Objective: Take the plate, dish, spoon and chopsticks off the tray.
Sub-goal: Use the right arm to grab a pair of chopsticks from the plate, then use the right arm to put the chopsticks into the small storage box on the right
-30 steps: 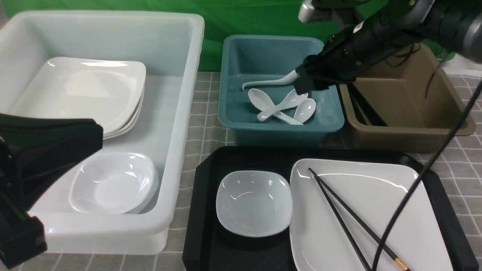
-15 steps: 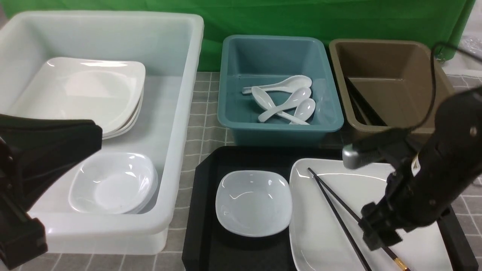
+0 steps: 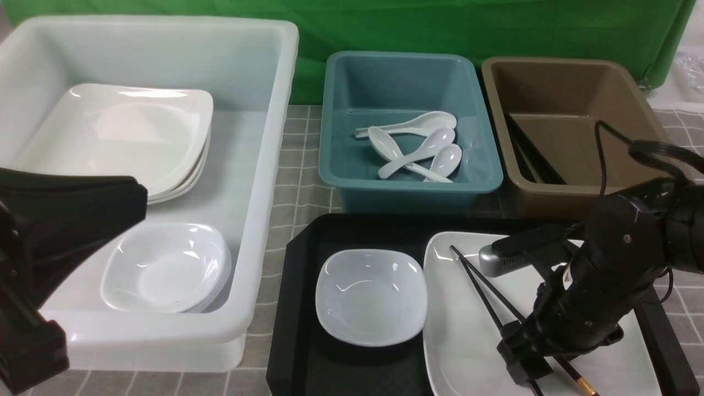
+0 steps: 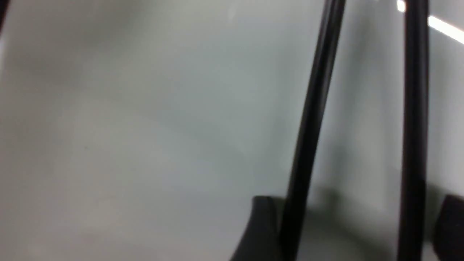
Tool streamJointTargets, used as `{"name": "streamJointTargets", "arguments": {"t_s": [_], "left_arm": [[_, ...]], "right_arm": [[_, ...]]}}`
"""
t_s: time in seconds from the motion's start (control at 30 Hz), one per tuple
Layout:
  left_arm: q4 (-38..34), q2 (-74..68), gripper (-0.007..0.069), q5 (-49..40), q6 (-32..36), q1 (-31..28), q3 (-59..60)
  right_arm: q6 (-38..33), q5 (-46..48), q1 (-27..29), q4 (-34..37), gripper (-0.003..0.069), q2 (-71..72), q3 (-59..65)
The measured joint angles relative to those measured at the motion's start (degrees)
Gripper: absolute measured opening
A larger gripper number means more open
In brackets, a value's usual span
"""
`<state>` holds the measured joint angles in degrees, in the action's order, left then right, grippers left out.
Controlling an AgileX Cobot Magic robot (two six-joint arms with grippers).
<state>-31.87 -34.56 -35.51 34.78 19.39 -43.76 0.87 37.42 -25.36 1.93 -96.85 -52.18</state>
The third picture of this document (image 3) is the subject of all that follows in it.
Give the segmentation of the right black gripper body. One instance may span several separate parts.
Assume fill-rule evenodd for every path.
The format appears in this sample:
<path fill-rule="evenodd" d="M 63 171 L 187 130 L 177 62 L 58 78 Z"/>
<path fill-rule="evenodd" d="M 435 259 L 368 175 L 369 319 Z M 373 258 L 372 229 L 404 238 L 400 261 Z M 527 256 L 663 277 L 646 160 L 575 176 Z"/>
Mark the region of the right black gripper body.
<path fill-rule="evenodd" d="M 588 259 L 525 258 L 520 267 L 526 266 L 542 278 L 535 302 L 527 315 L 507 303 L 516 319 L 501 326 L 497 348 L 518 385 L 552 374 L 547 358 L 562 364 L 621 341 L 619 321 L 655 280 L 651 268 L 619 263 L 611 271 Z"/>

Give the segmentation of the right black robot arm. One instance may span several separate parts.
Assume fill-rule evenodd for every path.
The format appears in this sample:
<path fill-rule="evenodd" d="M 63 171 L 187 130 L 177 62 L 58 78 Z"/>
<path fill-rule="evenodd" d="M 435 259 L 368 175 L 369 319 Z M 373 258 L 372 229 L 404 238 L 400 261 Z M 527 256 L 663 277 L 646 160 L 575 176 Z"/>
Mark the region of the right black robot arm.
<path fill-rule="evenodd" d="M 658 178 L 600 198 L 583 244 L 547 224 L 496 241 L 543 278 L 531 313 L 501 328 L 498 353 L 518 385 L 552 374 L 547 358 L 577 358 L 618 343 L 619 321 L 667 269 L 702 273 L 702 186 Z"/>

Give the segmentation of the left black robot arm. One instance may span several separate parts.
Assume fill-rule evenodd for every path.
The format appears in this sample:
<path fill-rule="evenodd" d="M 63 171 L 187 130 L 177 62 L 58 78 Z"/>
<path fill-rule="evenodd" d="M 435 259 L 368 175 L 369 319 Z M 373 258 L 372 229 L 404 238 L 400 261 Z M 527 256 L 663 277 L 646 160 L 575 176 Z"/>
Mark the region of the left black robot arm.
<path fill-rule="evenodd" d="M 1 372 L 21 394 L 69 368 L 67 336 L 40 308 L 73 271 L 146 217 L 147 190 L 125 175 L 1 171 Z"/>

